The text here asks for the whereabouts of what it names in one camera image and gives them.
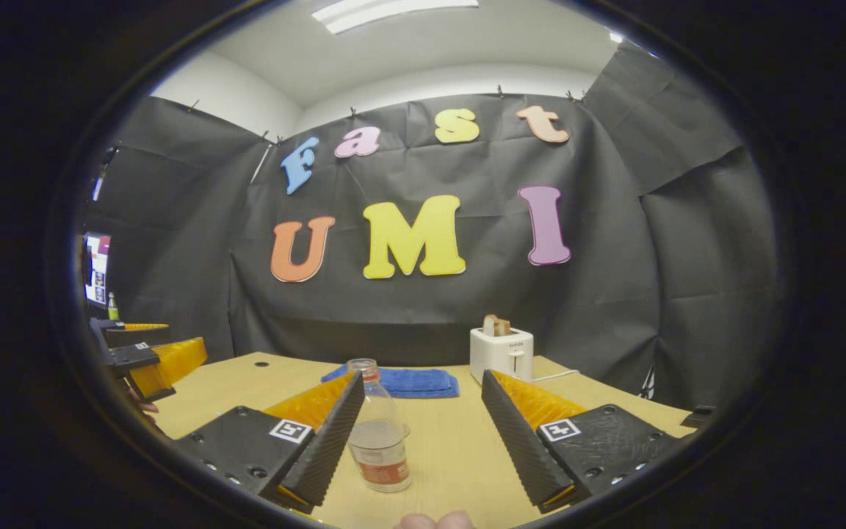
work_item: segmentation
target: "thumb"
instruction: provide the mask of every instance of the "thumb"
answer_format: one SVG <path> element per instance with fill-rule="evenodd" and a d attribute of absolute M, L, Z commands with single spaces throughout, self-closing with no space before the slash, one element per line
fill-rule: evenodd
<path fill-rule="evenodd" d="M 436 522 L 425 514 L 409 514 L 394 529 L 436 529 Z"/>
<path fill-rule="evenodd" d="M 474 529 L 474 525 L 468 513 L 463 510 L 457 510 L 440 518 L 436 529 Z"/>

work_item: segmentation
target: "wooden table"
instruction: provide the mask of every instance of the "wooden table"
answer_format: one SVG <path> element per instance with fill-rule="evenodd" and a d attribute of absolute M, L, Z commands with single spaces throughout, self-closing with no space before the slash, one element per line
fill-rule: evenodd
<path fill-rule="evenodd" d="M 255 365 L 263 361 L 269 365 Z M 175 384 L 177 394 L 156 403 L 158 425 L 177 439 L 232 406 L 268 408 L 319 384 L 336 367 L 266 353 L 205 365 Z M 368 489 L 346 448 L 325 504 L 313 511 L 313 517 L 342 529 L 392 529 L 408 513 L 439 519 L 456 509 L 468 511 L 474 525 L 482 529 L 513 527 L 540 518 L 521 488 L 469 366 L 442 369 L 459 379 L 459 398 L 397 399 L 402 418 L 410 426 L 406 445 L 413 485 L 391 494 Z M 536 378 L 566 370 L 557 362 L 534 358 Z M 673 436 L 694 431 L 681 426 L 688 411 L 626 394 L 587 376 L 574 373 L 537 385 L 586 409 L 615 404 Z"/>

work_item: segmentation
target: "small bottle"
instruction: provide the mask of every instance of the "small bottle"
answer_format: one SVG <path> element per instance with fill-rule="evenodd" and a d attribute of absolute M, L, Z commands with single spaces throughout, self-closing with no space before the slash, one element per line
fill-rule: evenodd
<path fill-rule="evenodd" d="M 397 405 L 380 385 L 380 371 L 373 359 L 348 361 L 348 372 L 364 374 L 365 402 L 348 439 L 362 478 L 377 492 L 399 492 L 410 486 L 410 469 L 403 446 L 406 429 Z"/>
<path fill-rule="evenodd" d="M 120 319 L 120 308 L 117 307 L 117 298 L 110 292 L 110 301 L 106 305 L 106 312 L 111 320 Z"/>

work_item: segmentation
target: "white toaster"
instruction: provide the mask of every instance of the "white toaster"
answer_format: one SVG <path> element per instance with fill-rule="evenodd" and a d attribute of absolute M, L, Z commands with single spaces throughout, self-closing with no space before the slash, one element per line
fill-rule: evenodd
<path fill-rule="evenodd" d="M 533 381 L 534 335 L 511 328 L 507 336 L 489 336 L 481 328 L 473 328 L 469 332 L 469 369 L 480 384 L 486 369 Z"/>

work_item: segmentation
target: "ceiling light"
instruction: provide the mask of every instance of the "ceiling light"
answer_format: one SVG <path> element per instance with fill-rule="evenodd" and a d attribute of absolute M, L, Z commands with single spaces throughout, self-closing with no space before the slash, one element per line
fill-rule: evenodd
<path fill-rule="evenodd" d="M 342 0 L 312 13 L 333 34 L 383 18 L 411 11 L 444 7 L 478 7 L 479 0 Z"/>

